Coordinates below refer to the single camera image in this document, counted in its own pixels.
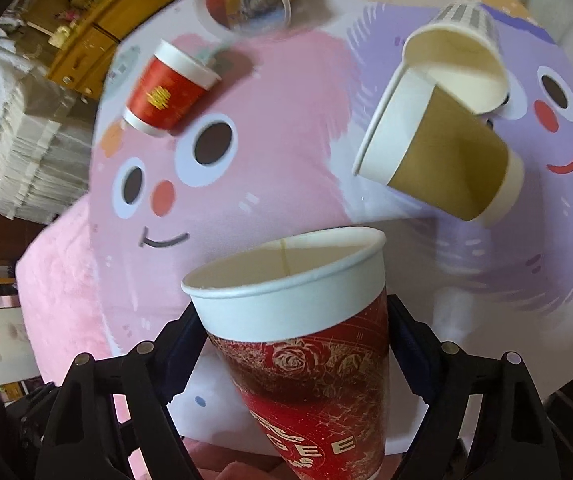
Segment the large red rose paper cup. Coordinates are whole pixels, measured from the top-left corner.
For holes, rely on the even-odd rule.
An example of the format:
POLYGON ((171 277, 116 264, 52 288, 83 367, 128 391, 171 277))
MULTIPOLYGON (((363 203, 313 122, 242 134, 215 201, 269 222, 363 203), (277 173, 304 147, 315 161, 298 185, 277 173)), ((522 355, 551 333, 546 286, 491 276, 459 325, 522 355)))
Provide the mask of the large red rose paper cup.
POLYGON ((386 241, 365 226, 309 232, 183 279, 248 411, 302 479, 372 479, 381 470, 386 241))

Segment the brown sleeve paper cup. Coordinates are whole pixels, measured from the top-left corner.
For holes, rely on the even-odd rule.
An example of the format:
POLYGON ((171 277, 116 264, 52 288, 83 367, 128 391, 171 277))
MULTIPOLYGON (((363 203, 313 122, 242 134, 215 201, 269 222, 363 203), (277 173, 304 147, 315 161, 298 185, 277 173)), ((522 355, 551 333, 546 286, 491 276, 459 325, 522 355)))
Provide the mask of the brown sleeve paper cup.
POLYGON ((492 226, 515 206, 524 165, 435 81, 401 65, 369 122, 353 174, 492 226))

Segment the small red paper cup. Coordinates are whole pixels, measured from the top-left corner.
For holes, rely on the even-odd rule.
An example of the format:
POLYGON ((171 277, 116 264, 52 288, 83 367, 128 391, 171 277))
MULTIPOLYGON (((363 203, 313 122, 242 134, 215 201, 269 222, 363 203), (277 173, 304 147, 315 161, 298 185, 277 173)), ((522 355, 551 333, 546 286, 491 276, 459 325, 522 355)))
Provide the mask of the small red paper cup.
POLYGON ((219 81, 213 68, 162 40, 131 92, 123 121, 150 136, 164 136, 219 81))

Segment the grey striped paper cup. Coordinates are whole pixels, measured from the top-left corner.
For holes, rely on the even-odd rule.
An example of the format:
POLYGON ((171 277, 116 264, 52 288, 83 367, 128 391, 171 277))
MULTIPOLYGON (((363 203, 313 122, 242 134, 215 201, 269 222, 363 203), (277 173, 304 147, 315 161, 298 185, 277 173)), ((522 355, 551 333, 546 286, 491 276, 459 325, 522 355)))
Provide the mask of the grey striped paper cup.
POLYGON ((509 94, 495 21, 477 1, 449 3, 431 22, 412 32, 405 42, 403 62, 477 115, 500 107, 509 94))

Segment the clear plastic cup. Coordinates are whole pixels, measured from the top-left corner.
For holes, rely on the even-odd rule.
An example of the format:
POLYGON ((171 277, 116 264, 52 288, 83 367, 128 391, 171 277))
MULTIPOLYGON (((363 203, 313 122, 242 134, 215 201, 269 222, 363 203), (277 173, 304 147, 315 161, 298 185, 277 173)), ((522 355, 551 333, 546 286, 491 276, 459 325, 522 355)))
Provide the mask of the clear plastic cup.
POLYGON ((291 0, 195 0, 202 25, 222 39, 277 34, 291 22, 291 0))

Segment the cartoon monster tablecloth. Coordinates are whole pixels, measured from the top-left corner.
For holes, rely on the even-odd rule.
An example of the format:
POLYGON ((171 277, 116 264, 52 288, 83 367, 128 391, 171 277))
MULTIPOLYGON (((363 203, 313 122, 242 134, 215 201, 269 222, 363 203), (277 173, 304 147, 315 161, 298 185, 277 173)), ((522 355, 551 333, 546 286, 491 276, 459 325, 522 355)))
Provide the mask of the cartoon monster tablecloth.
POLYGON ((352 173, 406 38, 457 0, 297 0, 277 36, 222 39, 178 0, 115 55, 90 190, 29 246, 17 277, 41 376, 118 356, 188 304, 202 264, 318 229, 387 233, 387 284, 439 337, 515 350, 538 391, 573 380, 573 0, 479 0, 510 79, 489 125, 523 159, 522 195, 491 228, 352 173), (162 40, 220 76, 164 136, 123 121, 162 40))

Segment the wooden desk with drawers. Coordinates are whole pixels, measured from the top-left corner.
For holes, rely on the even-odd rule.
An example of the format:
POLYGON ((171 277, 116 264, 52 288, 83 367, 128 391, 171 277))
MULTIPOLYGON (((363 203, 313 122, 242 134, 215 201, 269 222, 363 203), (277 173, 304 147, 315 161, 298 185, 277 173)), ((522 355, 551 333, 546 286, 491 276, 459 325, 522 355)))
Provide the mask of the wooden desk with drawers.
POLYGON ((175 0, 34 0, 23 15, 47 36, 38 70, 52 90, 99 100, 120 44, 175 0))

